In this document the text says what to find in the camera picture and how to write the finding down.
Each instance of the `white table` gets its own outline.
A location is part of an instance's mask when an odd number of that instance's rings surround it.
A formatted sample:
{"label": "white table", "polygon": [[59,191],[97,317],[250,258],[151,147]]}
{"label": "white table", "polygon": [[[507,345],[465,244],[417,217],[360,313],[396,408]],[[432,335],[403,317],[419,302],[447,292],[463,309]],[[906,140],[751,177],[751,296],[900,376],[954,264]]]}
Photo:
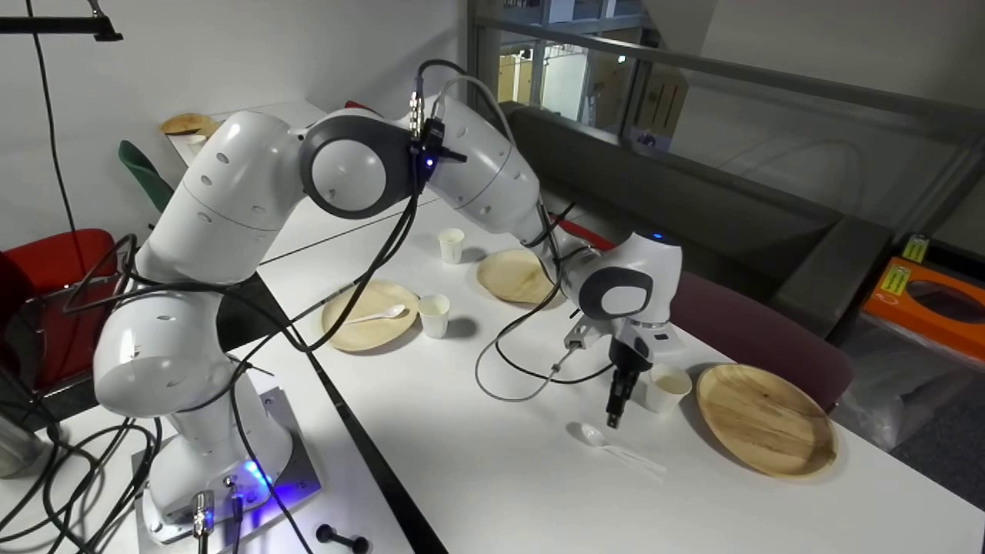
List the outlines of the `white table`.
{"label": "white table", "polygon": [[[465,229],[471,245],[486,252],[514,245],[510,236],[491,236],[444,204],[432,204],[378,278],[421,296],[449,296],[458,322],[471,320],[473,332],[417,335],[366,357],[325,348],[320,360],[449,550],[980,554],[985,531],[980,507],[838,425],[838,465],[812,479],[784,482],[725,459],[689,420],[655,421],[630,403],[614,441],[664,465],[664,479],[655,482],[566,433],[571,421],[603,429],[603,378],[548,389],[521,408],[484,397],[471,362],[521,311],[491,300],[471,264],[439,263],[434,233],[447,225]],[[264,264],[263,278],[286,313],[299,313],[351,281],[386,233],[389,225],[374,225],[335,236]],[[563,353],[566,313],[571,309],[553,309],[535,317],[507,348],[525,362],[548,369]],[[302,332],[315,340],[316,317],[307,317]],[[725,360],[689,335],[684,341],[684,353],[676,357],[682,366]],[[601,362],[603,348],[595,348],[575,357],[571,374]],[[496,360],[486,366],[486,382],[499,391],[533,389]]]}

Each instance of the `orange object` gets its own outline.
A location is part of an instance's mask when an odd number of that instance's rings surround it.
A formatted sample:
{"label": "orange object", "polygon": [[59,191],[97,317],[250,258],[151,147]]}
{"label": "orange object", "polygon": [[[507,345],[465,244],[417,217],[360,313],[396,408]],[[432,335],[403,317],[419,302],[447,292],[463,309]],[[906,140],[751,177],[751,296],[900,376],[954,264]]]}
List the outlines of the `orange object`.
{"label": "orange object", "polygon": [[985,360],[985,291],[962,278],[891,258],[865,313]]}

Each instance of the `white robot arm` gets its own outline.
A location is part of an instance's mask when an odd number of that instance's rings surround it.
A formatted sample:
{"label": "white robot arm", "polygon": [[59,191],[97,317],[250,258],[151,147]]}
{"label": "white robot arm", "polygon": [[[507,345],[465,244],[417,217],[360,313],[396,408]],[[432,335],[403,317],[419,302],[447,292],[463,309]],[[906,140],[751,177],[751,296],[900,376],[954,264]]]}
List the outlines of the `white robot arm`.
{"label": "white robot arm", "polygon": [[188,524],[193,500],[256,507],[294,453],[294,438],[264,414],[250,378],[236,408],[256,461],[232,431],[232,403],[215,399],[234,376],[215,340],[220,292],[246,281],[294,206],[311,196],[332,217],[366,218],[426,183],[486,230],[535,251],[588,320],[614,332],[610,425],[649,369],[678,291],[682,251],[630,236],[607,256],[553,264],[566,244],[548,230],[540,180],[514,146],[454,100],[428,102],[428,121],[389,122],[346,108],[305,134],[264,115],[234,115],[188,166],[153,233],[136,256],[146,296],[120,304],[97,348],[100,403],[124,417],[166,417],[178,438],[151,471],[151,507]]}

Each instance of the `wooden plate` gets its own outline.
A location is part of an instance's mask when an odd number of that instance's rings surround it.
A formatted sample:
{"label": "wooden plate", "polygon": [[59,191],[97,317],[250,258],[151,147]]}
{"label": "wooden plate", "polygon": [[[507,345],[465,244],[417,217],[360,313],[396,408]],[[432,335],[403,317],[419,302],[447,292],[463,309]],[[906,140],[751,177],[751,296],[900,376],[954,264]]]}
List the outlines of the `wooden plate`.
{"label": "wooden plate", "polygon": [[801,478],[834,461],[828,414],[792,382],[758,366],[710,366],[700,378],[710,433],[747,468]]}
{"label": "wooden plate", "polygon": [[506,251],[484,258],[479,281],[491,296],[525,309],[545,302],[553,291],[530,251]]}
{"label": "wooden plate", "polygon": [[[347,300],[351,300],[351,292],[332,300],[325,309],[325,313],[320,313],[325,329],[329,329],[338,320]],[[359,317],[381,313],[392,304],[407,304],[407,313],[392,317],[392,320],[359,322]],[[403,332],[411,332],[417,317],[419,317],[419,296],[417,292],[411,292],[407,287],[396,287],[396,282],[374,281],[329,345],[338,350],[351,350],[351,353],[353,350],[377,350],[377,348],[396,341]]]}

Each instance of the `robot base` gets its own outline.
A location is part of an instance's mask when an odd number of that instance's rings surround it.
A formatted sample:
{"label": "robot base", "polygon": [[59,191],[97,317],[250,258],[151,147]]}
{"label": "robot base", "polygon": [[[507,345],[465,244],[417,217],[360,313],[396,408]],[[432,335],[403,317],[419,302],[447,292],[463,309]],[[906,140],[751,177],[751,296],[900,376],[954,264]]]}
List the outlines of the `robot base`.
{"label": "robot base", "polygon": [[[263,394],[263,403],[270,410],[270,417],[289,431],[294,438],[294,457],[281,474],[281,479],[275,482],[281,501],[295,512],[302,507],[307,500],[315,500],[320,493],[320,479],[315,474],[311,457],[305,449],[302,431],[299,431],[299,420],[289,410],[284,391],[267,391]],[[142,554],[166,554],[176,550],[174,541],[188,539],[188,549],[193,549],[193,526],[188,524],[165,524],[158,504],[151,501],[151,495],[142,495],[140,507],[136,507],[136,519],[140,519],[140,550]],[[224,550],[234,541],[246,541],[250,536],[258,536],[264,526],[278,524],[284,515],[278,507],[278,501],[264,501],[256,512],[246,512],[242,524],[227,519],[220,524],[214,531],[209,539],[209,550]]]}

